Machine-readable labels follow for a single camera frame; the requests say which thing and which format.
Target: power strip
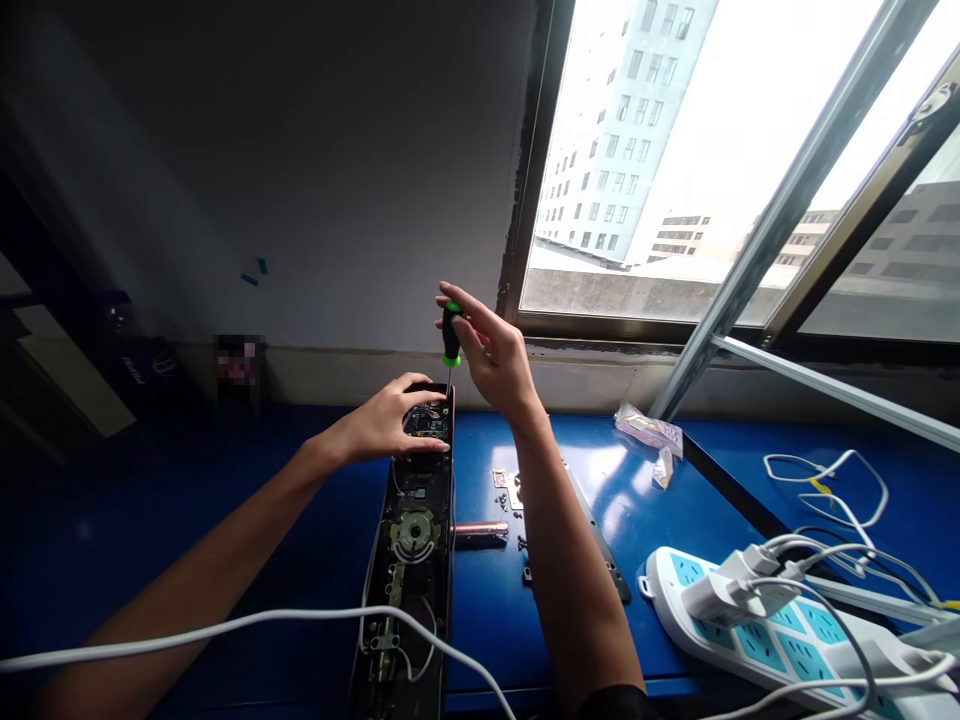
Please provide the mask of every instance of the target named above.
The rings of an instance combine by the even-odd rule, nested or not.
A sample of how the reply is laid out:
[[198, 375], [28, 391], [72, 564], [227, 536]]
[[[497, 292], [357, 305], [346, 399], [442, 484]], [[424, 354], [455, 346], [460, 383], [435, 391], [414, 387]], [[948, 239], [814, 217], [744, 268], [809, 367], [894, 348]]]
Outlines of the power strip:
[[[770, 690], [803, 680], [840, 677], [830, 664], [830, 648], [845, 643], [846, 636], [818, 602], [797, 599], [770, 620], [757, 620], [732, 629], [689, 615], [681, 592], [716, 569], [715, 563], [669, 547], [655, 550], [640, 569], [637, 584], [641, 594], [653, 601], [664, 630], [682, 650]], [[879, 629], [874, 623], [841, 614], [858, 640]], [[895, 692], [896, 697], [891, 696], [892, 692], [880, 694], [872, 709], [859, 717], [960, 719], [960, 705], [950, 693], [929, 689], [918, 692], [916, 687], [899, 688]], [[791, 698], [820, 711], [852, 705], [861, 696], [857, 689], [837, 687], [798, 691]]]

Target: forearm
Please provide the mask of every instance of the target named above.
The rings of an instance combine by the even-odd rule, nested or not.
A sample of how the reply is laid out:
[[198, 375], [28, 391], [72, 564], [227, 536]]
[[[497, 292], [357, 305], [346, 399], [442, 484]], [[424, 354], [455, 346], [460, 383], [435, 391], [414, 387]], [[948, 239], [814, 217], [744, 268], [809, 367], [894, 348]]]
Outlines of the forearm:
[[[143, 640], [223, 621], [336, 467], [304, 446], [266, 485], [207, 533], [88, 640]], [[145, 717], [200, 653], [195, 643], [68, 667], [43, 698], [50, 718]]]
[[569, 713], [600, 688], [644, 689], [630, 628], [563, 467], [550, 420], [513, 427], [533, 592]]

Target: black sleeve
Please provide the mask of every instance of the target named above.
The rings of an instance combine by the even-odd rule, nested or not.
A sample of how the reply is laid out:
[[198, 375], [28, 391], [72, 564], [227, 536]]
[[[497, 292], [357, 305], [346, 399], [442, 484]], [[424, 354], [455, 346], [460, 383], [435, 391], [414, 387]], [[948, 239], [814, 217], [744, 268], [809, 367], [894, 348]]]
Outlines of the black sleeve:
[[612, 685], [588, 697], [577, 720], [660, 720], [660, 714], [640, 688]]

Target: circuit board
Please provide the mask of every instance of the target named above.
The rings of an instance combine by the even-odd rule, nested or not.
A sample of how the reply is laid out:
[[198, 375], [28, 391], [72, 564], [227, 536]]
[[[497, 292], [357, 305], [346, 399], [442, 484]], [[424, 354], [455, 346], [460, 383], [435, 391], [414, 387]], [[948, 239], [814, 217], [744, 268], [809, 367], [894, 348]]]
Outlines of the circuit board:
[[[416, 384], [407, 392], [445, 392], [446, 385]], [[404, 432], [450, 445], [445, 453], [411, 453], [390, 461], [387, 489], [367, 568], [364, 604], [392, 605], [450, 642], [453, 580], [454, 390], [440, 402], [417, 405]], [[446, 656], [391, 617], [362, 621], [350, 691], [355, 720], [442, 717]], [[413, 682], [410, 680], [412, 670]]]

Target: blue table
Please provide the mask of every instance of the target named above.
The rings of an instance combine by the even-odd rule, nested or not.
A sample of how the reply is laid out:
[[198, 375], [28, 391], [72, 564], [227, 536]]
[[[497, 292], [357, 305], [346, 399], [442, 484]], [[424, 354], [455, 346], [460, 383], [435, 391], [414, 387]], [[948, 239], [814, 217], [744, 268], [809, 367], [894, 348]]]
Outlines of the blue table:
[[[811, 425], [686, 421], [684, 432], [718, 462], [744, 489], [791, 530], [801, 525], [824, 527], [860, 542], [856, 532], [817, 515], [797, 493], [815, 492], [810, 485], [776, 482], [767, 477], [763, 456], [798, 455], [823, 466], [855, 448], [886, 481], [890, 503], [880, 521], [868, 530], [877, 547], [913, 565], [942, 599], [960, 597], [960, 573], [951, 556], [957, 508], [960, 507], [960, 455], [890, 426]], [[799, 466], [775, 466], [779, 475], [801, 477]], [[851, 458], [826, 484], [861, 519], [870, 517], [880, 498], [873, 475]], [[823, 503], [829, 509], [829, 503]], [[829, 537], [814, 534], [823, 542]], [[843, 577], [857, 587], [901, 597], [895, 585], [868, 576]]]
[[[144, 587], [275, 473], [307, 437], [345, 409], [270, 409], [259, 421], [192, 417], [138, 423], [41, 487], [0, 503], [7, 552], [0, 572], [0, 655], [71, 647]], [[561, 450], [631, 581], [626, 613], [654, 696], [716, 692], [729, 676], [677, 651], [636, 590], [647, 555], [673, 545], [710, 560], [760, 535], [689, 463], [669, 491], [651, 485], [655, 453], [628, 447], [605, 417], [556, 416]], [[494, 504], [491, 470], [516, 469], [507, 424], [493, 413], [457, 417], [457, 520], [505, 519], [504, 549], [459, 552], [453, 644], [486, 665], [517, 706], [542, 702], [550, 665], [532, 593], [521, 583], [522, 520]], [[386, 462], [331, 478], [281, 543], [234, 615], [277, 607], [358, 604], [383, 500]], [[346, 550], [340, 540], [355, 542]], [[212, 641], [161, 703], [161, 717], [341, 717], [355, 622], [279, 622]], [[43, 675], [4, 680], [32, 691]], [[451, 663], [448, 709], [496, 707], [478, 676]]]

